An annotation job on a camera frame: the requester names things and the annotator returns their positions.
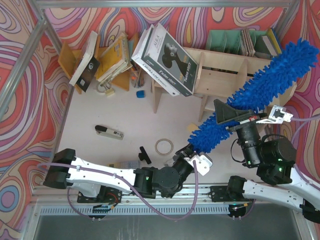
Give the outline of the blue microfibre duster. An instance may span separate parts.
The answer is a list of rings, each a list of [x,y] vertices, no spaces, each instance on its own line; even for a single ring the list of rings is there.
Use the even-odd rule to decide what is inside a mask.
[[[317,47],[302,38],[297,43],[289,42],[280,55],[256,71],[253,78],[228,97],[226,104],[236,110],[259,113],[315,67],[319,52]],[[237,125],[234,120],[218,123],[217,115],[215,111],[190,135],[188,143],[195,152],[210,153],[221,141],[229,138],[230,132],[226,128]]]

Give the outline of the black T-shaped plastic piece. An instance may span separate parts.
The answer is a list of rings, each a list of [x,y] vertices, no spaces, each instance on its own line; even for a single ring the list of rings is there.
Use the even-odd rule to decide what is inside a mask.
[[[138,153],[139,160],[140,161],[145,161],[148,165],[150,165],[152,162],[151,162],[151,159],[148,156],[145,148],[143,146],[140,146],[139,150],[140,150],[140,152]]]

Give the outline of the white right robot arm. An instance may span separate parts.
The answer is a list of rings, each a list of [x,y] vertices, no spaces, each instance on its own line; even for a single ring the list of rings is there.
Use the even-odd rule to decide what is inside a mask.
[[[255,168],[263,184],[240,176],[231,176],[227,193],[238,200],[255,199],[278,204],[299,213],[311,222],[320,222],[320,185],[300,172],[296,164],[297,151],[287,137],[267,140],[260,136],[258,125],[290,122],[293,115],[285,107],[274,105],[270,114],[254,113],[252,110],[235,109],[219,99],[214,100],[218,125],[238,122],[227,127],[237,134],[244,160],[242,165]]]

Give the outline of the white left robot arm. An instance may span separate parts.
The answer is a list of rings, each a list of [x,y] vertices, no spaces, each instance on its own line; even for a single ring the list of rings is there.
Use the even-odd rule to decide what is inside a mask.
[[[72,188],[100,202],[104,187],[139,193],[147,199],[155,199],[157,192],[163,198],[172,198],[194,172],[194,167],[185,159],[194,155],[193,145],[188,144],[175,153],[172,166],[120,169],[85,161],[76,156],[74,149],[66,148],[54,155],[43,185],[54,189]]]

